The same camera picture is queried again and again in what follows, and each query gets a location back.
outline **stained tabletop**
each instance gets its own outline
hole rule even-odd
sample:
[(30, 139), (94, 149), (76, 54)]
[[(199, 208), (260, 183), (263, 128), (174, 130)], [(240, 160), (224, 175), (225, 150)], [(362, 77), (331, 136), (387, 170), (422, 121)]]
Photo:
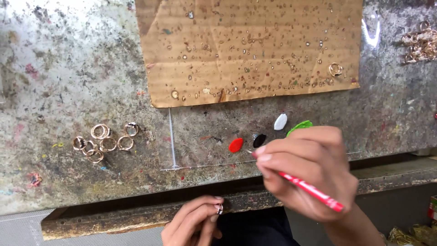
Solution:
[[(4, 1), (0, 215), (259, 176), (228, 145), (241, 137), (253, 150), (254, 134), (269, 142), (304, 120), (341, 128), (350, 160), (437, 146), (437, 62), (404, 65), (399, 44), (420, 21), (436, 27), (436, 8), (364, 1), (358, 89), (156, 109), (133, 2)], [(281, 113), (288, 122), (275, 131)], [(129, 151), (93, 164), (72, 148), (96, 124), (120, 137), (129, 122), (140, 127)]]

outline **hand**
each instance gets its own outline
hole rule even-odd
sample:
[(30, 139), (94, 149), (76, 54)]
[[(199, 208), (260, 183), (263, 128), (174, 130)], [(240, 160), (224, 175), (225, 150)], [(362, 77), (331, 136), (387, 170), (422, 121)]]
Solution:
[[(260, 147), (254, 154), (266, 189), (284, 206), (319, 222), (339, 220), (352, 208), (358, 179), (349, 172), (340, 129), (297, 129), (287, 138)], [(279, 171), (300, 178), (336, 199), (344, 205), (343, 211), (335, 212), (279, 176)]]
[(210, 246), (213, 236), (221, 238), (216, 229), (217, 204), (223, 201), (221, 197), (201, 196), (184, 204), (161, 232), (163, 246)]

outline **white paint blob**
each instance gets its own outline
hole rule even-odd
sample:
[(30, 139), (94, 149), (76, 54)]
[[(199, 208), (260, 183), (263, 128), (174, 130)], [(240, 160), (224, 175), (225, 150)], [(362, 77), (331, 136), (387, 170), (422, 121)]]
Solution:
[(274, 129), (275, 130), (282, 130), (286, 123), (287, 123), (287, 115), (281, 114), (274, 122)]

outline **brown cardboard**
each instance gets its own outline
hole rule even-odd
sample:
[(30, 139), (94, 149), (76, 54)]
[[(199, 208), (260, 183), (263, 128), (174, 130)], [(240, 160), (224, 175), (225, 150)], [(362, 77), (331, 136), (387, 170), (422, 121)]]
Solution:
[(359, 87), (362, 0), (135, 3), (155, 107)]

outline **person's left hand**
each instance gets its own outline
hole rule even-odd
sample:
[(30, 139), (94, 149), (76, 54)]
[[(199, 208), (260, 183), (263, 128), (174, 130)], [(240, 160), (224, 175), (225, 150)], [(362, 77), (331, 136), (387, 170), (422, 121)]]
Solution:
[(184, 204), (161, 232), (163, 246), (210, 246), (212, 237), (221, 238), (216, 229), (222, 197), (201, 196)]

